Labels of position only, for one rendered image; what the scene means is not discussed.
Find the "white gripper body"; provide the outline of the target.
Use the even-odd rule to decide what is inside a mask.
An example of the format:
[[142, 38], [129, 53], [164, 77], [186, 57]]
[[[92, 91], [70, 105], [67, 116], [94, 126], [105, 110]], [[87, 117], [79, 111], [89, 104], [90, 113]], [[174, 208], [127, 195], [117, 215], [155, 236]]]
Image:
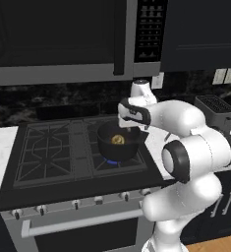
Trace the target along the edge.
[[118, 119], [119, 119], [119, 126], [121, 128], [143, 126], [142, 123], [143, 117], [139, 112], [137, 112], [136, 114], [130, 114], [128, 112], [119, 113]]

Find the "yellow onion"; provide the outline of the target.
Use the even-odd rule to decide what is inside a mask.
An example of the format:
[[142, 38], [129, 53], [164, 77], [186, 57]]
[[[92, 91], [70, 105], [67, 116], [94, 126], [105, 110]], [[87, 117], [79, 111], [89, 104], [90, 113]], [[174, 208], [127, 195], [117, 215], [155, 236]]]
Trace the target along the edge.
[[125, 139], [122, 135], [115, 135], [112, 137], [111, 143], [115, 145], [124, 145]]

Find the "black cooking pot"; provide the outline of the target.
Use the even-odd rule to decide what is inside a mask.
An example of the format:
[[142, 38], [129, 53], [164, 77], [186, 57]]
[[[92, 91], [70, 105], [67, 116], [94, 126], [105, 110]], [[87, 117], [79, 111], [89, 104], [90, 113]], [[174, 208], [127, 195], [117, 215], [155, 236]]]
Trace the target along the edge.
[[[122, 136], [124, 143], [113, 144], [112, 139]], [[103, 123], [97, 129], [97, 144], [103, 157], [112, 161], [126, 161], [133, 158], [143, 145], [148, 132], [139, 127], [120, 128], [117, 120]]]

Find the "black gas hob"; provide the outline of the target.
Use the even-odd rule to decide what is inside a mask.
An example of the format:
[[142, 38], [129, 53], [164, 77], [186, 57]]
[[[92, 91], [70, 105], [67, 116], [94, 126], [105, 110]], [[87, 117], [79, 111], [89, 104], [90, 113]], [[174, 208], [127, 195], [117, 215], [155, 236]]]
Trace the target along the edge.
[[0, 211], [152, 188], [164, 179], [146, 145], [117, 163], [97, 145], [113, 118], [53, 120], [19, 127], [0, 188]]

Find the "dark grey knife block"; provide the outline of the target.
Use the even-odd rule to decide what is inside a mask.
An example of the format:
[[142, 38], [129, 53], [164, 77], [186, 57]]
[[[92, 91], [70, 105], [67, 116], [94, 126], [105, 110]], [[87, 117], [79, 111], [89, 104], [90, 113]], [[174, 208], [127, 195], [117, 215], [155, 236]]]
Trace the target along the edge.
[[223, 132], [231, 131], [231, 105], [213, 94], [197, 95], [194, 106], [200, 109], [209, 127], [215, 126]]

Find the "grey and black microwave oven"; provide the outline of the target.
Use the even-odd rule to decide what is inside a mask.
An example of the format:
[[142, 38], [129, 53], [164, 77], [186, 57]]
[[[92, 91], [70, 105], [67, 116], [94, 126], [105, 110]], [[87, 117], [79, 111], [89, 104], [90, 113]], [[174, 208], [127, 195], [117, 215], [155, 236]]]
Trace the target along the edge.
[[114, 0], [0, 0], [0, 86], [124, 81], [160, 70], [168, 0], [127, 0], [124, 74]]

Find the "grey oven door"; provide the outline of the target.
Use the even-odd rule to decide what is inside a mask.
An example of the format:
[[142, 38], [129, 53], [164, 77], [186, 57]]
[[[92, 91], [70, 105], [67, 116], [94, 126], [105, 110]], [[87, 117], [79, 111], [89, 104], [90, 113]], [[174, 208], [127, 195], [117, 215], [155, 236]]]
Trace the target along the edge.
[[[101, 208], [118, 213], [141, 207], [139, 200], [130, 200], [102, 205], [81, 205], [79, 210], [96, 213]], [[12, 211], [5, 211], [1, 216], [18, 252], [141, 252], [144, 243], [153, 232], [153, 223], [142, 215], [129, 220], [22, 238], [23, 221], [54, 213], [65, 213], [69, 210], [78, 211], [73, 208], [72, 203], [68, 202], [63, 205], [49, 205], [43, 216], [33, 208], [22, 209], [23, 214], [18, 220], [13, 216]]]

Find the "dark blue wall cupboard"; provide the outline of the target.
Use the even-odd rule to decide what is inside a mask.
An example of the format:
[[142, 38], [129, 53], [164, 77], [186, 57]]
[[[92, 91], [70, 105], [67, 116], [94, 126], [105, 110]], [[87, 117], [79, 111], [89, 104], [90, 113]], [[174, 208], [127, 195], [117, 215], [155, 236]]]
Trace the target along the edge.
[[162, 72], [231, 68], [231, 0], [168, 0]]

